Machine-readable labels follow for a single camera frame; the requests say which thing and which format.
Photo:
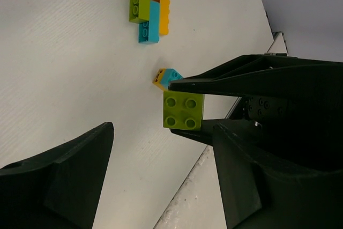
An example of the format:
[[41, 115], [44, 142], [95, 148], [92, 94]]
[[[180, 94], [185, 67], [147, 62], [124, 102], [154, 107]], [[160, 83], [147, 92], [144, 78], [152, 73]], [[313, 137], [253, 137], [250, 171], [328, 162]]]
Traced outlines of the green blue yellow lego stack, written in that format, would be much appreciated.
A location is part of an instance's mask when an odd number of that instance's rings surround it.
[[170, 0], [129, 0], [129, 22], [138, 24], [140, 44], [158, 43], [169, 34]]

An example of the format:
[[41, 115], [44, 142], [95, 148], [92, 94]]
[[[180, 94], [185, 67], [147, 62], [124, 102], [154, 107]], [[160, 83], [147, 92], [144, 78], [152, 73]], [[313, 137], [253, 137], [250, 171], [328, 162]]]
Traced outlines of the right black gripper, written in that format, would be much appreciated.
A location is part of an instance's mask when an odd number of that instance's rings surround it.
[[[261, 149], [316, 170], [342, 169], [342, 109], [280, 98], [341, 98], [342, 63], [280, 55], [242, 55], [199, 75], [172, 81], [172, 91], [242, 97], [228, 119], [199, 130], [170, 129], [213, 147]], [[257, 128], [266, 137], [257, 144]]]

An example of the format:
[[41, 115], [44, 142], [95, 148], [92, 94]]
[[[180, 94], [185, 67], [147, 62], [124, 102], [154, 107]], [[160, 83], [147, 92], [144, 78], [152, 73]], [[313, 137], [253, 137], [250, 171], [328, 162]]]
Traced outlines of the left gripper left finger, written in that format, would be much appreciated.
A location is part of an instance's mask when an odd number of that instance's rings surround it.
[[1, 228], [92, 228], [113, 140], [105, 122], [1, 168]]

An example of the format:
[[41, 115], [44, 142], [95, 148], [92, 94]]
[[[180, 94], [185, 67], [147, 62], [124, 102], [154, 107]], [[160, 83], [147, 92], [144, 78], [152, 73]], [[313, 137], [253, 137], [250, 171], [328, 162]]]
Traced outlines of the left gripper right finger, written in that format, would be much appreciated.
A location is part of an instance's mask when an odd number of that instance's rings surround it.
[[213, 147], [228, 228], [342, 228], [342, 170], [316, 170], [260, 147]]

